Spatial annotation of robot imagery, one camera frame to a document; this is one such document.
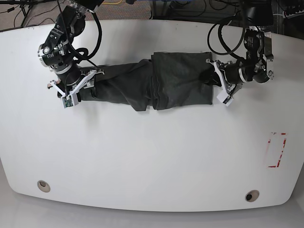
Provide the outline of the white power strip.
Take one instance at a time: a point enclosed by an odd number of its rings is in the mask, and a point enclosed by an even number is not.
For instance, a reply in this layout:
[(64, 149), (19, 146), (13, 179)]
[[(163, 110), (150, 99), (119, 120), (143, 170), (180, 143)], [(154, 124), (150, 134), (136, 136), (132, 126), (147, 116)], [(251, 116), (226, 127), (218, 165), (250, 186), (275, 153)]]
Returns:
[(304, 6), (303, 5), (287, 7), (286, 10), (283, 12), (283, 17), (285, 19), (291, 19), (294, 17), (303, 16), (303, 15), (304, 15)]

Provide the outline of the black tripod stand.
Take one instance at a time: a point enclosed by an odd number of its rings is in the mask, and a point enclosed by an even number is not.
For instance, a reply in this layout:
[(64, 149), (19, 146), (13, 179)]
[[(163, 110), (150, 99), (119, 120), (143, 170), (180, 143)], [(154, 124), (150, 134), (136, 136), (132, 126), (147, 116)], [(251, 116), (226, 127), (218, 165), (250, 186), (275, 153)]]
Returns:
[(8, 6), (6, 10), (2, 10), (0, 14), (10, 14), (17, 10), (12, 21), (12, 29), (25, 27), (25, 22), (29, 17), (30, 12), (36, 5), (54, 2), (54, 0), (1, 0), (0, 6)]

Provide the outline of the grey metal frame background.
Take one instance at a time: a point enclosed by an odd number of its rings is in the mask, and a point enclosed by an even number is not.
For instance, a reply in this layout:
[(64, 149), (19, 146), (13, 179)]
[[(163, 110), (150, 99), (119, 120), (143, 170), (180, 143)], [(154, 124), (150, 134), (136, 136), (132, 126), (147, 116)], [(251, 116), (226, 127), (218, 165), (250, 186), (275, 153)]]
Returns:
[(151, 0), (149, 2), (152, 19), (168, 19), (172, 0)]

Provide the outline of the dark grey T-shirt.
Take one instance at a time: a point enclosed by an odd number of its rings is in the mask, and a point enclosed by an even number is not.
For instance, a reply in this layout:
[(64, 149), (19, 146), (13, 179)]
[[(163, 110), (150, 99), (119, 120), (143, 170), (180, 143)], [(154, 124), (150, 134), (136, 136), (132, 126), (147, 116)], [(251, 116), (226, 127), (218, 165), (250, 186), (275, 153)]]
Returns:
[(200, 73), (214, 68), (206, 63), (210, 52), (155, 52), (151, 59), (138, 63), (100, 66), (104, 74), (94, 76), (98, 98), (79, 101), (100, 101), (130, 105), (135, 111), (148, 106), (165, 110), (187, 105), (211, 105), (213, 87), (199, 80)]

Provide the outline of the red tape rectangle marking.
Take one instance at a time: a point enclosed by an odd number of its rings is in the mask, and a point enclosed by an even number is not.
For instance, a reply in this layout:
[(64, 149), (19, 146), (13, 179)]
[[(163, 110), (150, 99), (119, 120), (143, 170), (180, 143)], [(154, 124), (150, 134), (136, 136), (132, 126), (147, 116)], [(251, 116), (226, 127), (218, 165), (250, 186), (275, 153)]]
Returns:
[(266, 151), (266, 166), (268, 168), (278, 168), (283, 157), (286, 145), (287, 133), (271, 133)]

